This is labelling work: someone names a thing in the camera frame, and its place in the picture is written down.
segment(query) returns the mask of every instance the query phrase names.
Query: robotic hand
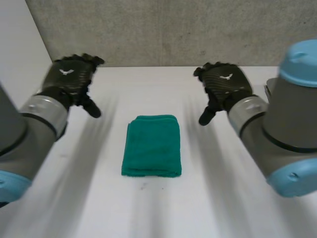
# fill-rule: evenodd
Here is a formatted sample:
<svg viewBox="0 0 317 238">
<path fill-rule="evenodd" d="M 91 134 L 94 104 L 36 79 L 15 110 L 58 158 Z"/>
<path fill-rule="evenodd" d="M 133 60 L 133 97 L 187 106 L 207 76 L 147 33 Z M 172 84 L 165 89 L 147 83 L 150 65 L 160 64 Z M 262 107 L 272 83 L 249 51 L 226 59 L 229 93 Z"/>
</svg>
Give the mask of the robotic hand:
<svg viewBox="0 0 317 238">
<path fill-rule="evenodd" d="M 101 111 L 87 95 L 99 57 L 83 54 L 56 60 L 39 93 L 20 113 L 0 86 L 0 207 L 19 199 L 31 185 L 53 144 L 63 136 L 69 108 L 82 106 L 92 117 Z"/>
<path fill-rule="evenodd" d="M 216 112 L 226 110 L 241 141 L 266 178 L 283 197 L 317 190 L 317 40 L 293 45 L 268 81 L 270 104 L 253 95 L 243 72 L 233 64 L 205 64 L 197 76 L 209 103 L 199 119 L 207 125 Z"/>
<path fill-rule="evenodd" d="M 203 83 L 209 97 L 208 106 L 199 119 L 200 125 L 207 125 L 216 112 L 229 112 L 238 101 L 252 96 L 251 85 L 235 64 L 206 63 L 195 70 L 194 76 Z"/>
<path fill-rule="evenodd" d="M 67 109 L 72 105 L 83 106 L 92 117 L 100 117 L 101 111 L 87 93 L 93 73 L 104 62 L 103 59 L 88 54 L 56 60 L 43 82 L 40 95 L 59 93 L 62 96 L 60 100 Z"/>
</svg>

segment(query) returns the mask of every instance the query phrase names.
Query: gray wall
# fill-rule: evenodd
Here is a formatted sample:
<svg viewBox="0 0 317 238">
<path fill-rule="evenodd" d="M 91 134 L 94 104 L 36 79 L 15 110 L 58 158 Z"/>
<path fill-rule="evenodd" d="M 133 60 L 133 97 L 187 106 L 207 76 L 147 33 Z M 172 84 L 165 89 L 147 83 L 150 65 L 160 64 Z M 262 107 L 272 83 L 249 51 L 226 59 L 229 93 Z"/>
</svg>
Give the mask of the gray wall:
<svg viewBox="0 0 317 238">
<path fill-rule="evenodd" d="M 277 65 L 317 35 L 316 0 L 26 0 L 51 58 L 105 66 Z"/>
</svg>

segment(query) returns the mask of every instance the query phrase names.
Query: table surface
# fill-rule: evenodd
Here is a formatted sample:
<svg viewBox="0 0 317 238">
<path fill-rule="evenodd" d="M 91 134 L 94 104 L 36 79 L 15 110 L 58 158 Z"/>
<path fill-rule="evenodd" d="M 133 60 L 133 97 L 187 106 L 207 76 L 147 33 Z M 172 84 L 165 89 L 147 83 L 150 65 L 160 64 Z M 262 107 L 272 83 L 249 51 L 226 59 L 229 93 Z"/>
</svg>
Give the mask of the table surface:
<svg viewBox="0 0 317 238">
<path fill-rule="evenodd" d="M 101 119 L 73 108 L 23 199 L 0 210 L 4 238 L 315 238 L 317 194 L 279 197 L 218 113 L 194 67 L 100 68 L 91 96 Z M 255 93 L 276 67 L 243 67 Z M 121 176 L 127 125 L 172 114 L 181 131 L 179 178 Z"/>
</svg>

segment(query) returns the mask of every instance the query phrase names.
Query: towel fold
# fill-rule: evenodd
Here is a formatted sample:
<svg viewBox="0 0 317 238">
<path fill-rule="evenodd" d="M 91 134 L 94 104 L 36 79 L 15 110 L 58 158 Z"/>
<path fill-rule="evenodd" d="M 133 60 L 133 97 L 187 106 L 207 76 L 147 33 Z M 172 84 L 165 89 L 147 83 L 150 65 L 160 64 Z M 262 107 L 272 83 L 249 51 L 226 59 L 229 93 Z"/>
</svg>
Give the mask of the towel fold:
<svg viewBox="0 0 317 238">
<path fill-rule="evenodd" d="M 177 177 L 181 172 L 176 117 L 138 116 L 128 125 L 122 175 Z"/>
</svg>

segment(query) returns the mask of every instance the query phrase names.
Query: blue joint cap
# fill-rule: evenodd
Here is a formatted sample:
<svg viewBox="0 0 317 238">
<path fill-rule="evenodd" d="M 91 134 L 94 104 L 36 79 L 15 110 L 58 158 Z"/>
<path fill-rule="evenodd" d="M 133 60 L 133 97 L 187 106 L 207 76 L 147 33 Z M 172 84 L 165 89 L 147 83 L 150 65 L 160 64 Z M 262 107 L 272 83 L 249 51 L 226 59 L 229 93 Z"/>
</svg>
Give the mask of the blue joint cap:
<svg viewBox="0 0 317 238">
<path fill-rule="evenodd" d="M 0 202 L 14 202 L 20 199 L 31 184 L 26 177 L 0 170 Z"/>
<path fill-rule="evenodd" d="M 279 75 L 290 83 L 316 88 L 317 40 L 292 45 L 280 65 Z"/>
<path fill-rule="evenodd" d="M 283 197 L 299 197 L 317 190 L 317 158 L 288 164 L 266 178 Z"/>
</svg>

